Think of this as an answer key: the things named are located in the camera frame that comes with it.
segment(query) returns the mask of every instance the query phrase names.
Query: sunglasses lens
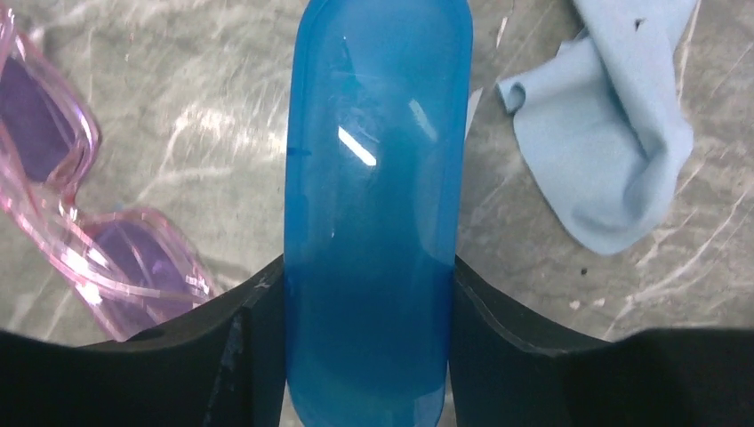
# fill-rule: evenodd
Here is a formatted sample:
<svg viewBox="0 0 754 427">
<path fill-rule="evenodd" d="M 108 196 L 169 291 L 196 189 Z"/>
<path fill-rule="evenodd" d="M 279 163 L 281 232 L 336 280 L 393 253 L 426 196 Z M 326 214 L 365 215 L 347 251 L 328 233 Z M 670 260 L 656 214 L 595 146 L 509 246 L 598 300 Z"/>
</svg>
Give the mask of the sunglasses lens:
<svg viewBox="0 0 754 427">
<path fill-rule="evenodd" d="M 163 248 L 140 225 L 115 221 L 92 236 L 101 251 L 131 281 L 131 285 L 176 294 L 192 294 L 178 268 Z M 135 334 L 162 321 L 176 318 L 193 308 L 192 302 L 149 299 L 145 306 L 109 300 L 110 321 Z"/>
<path fill-rule="evenodd" d="M 42 86 L 11 57 L 0 77 L 0 117 L 16 143 L 27 177 L 46 181 L 70 152 L 73 130 Z"/>
</svg>

